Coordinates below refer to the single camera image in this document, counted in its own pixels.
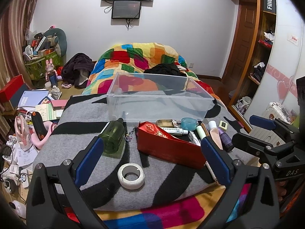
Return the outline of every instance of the small monitor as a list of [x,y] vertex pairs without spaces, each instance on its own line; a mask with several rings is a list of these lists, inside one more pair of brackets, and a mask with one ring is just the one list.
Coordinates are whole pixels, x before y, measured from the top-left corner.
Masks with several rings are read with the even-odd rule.
[[118,0],[113,2],[112,19],[139,19],[141,1]]

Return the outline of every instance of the wooden door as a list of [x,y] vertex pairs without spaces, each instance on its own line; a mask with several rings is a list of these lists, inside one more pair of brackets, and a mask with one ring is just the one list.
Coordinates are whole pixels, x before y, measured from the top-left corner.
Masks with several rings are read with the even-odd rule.
[[222,82],[232,91],[236,89],[249,55],[254,36],[256,7],[254,2],[240,1],[234,41]]

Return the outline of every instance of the blue tape roll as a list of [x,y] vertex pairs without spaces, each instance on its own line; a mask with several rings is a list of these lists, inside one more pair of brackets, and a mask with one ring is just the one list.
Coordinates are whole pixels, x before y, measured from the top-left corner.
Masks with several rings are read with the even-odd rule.
[[181,120],[181,128],[188,131],[194,131],[197,127],[197,120],[194,118],[182,118]]

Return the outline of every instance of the white suitcase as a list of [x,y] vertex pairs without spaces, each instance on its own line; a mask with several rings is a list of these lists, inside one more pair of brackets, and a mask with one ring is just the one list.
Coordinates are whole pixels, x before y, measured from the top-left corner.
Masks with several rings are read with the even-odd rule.
[[[281,119],[282,121],[285,121],[287,123],[287,117],[282,111],[283,106],[278,102],[271,102],[267,106],[266,110],[263,112],[262,117],[268,118],[271,120],[274,119]],[[285,142],[277,136],[274,132],[256,127],[254,126],[251,132],[249,133],[252,137],[255,137],[257,139],[266,141],[270,144],[272,144],[274,147],[284,144]]]

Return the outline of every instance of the white tape roll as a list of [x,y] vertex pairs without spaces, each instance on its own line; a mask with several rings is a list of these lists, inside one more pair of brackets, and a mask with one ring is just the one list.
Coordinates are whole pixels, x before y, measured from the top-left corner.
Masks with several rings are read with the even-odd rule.
[[[129,181],[124,178],[127,173],[134,173],[138,176],[138,179],[134,181]],[[145,174],[143,169],[138,164],[124,164],[119,168],[117,172],[117,177],[122,185],[126,189],[138,189],[144,183]]]

